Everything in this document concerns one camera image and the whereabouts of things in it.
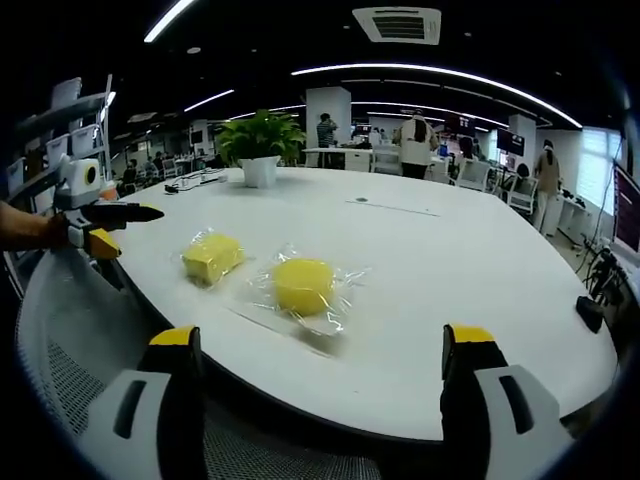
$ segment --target white shelf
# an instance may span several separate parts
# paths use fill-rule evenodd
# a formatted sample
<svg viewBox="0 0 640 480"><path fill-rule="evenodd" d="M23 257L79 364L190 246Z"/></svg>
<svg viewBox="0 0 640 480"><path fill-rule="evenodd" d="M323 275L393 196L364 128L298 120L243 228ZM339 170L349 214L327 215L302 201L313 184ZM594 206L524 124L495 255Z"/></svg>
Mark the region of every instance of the white shelf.
<svg viewBox="0 0 640 480"><path fill-rule="evenodd" d="M40 115L29 117L16 125L14 141L28 142L60 125L98 113L105 104L105 97L104 92L87 95L64 107L53 108Z"/></svg>

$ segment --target green leaves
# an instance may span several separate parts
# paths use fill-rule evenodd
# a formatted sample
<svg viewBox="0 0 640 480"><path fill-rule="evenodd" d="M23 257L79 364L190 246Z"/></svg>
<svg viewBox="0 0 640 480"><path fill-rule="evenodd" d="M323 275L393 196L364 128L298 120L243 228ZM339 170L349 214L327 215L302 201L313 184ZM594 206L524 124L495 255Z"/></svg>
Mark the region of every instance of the green leaves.
<svg viewBox="0 0 640 480"><path fill-rule="evenodd" d="M305 139L291 115L259 110L253 118L225 123L219 142L230 162L281 155L285 164L292 164Z"/></svg>

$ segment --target round yellow sponge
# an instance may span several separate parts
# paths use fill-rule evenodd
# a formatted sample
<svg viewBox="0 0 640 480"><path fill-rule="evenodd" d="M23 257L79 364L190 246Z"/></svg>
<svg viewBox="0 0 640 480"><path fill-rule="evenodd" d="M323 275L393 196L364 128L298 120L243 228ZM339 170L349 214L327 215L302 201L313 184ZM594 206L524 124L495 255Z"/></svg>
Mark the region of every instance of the round yellow sponge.
<svg viewBox="0 0 640 480"><path fill-rule="evenodd" d="M333 270L320 260L293 258L273 269L280 308L303 317L324 312L333 297Z"/></svg>

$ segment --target square yellow sponge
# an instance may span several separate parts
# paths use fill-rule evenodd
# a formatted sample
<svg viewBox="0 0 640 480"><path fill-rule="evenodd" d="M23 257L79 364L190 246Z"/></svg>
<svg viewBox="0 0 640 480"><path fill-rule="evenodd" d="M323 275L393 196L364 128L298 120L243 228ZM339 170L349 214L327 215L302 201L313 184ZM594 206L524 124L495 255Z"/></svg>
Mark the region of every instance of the square yellow sponge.
<svg viewBox="0 0 640 480"><path fill-rule="evenodd" d="M193 243L182 255L187 275L214 285L223 275L244 262L244 250L234 238L212 233Z"/></svg>

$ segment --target robotic arm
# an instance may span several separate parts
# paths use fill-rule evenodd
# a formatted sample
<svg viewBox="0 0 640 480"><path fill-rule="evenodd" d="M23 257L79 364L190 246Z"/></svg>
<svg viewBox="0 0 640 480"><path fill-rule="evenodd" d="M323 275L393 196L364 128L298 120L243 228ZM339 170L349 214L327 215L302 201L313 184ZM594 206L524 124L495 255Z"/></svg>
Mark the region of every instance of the robotic arm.
<svg viewBox="0 0 640 480"><path fill-rule="evenodd" d="M53 205L67 221L69 242L100 260L112 260L122 253L108 231L126 228L127 222L148 222L164 216L160 210L138 203L105 201L100 197L100 163L87 158L71 161L63 155L55 176Z"/></svg>

